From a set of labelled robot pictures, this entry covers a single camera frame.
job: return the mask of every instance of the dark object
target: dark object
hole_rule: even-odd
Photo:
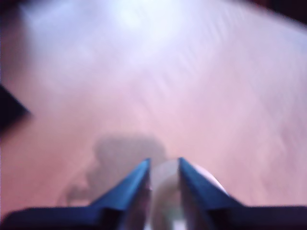
[[[306,207],[247,207],[179,159],[180,189],[189,230],[306,230]],[[1,229],[142,230],[149,196],[149,160],[87,207],[13,212]]]
[[[2,134],[28,111],[2,85],[0,85],[0,101],[0,134]]]
[[[307,1],[305,0],[252,0],[254,3],[307,24]]]

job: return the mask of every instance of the floor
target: floor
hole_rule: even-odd
[[[146,157],[185,157],[247,205],[307,205],[307,30],[224,0],[31,1],[1,83],[1,210],[89,202]]]

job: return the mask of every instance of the wooden floor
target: wooden floor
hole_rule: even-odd
[[[303,25],[233,1],[50,0],[1,30],[1,83],[32,112],[1,139],[2,215],[88,202],[146,157],[307,205]]]

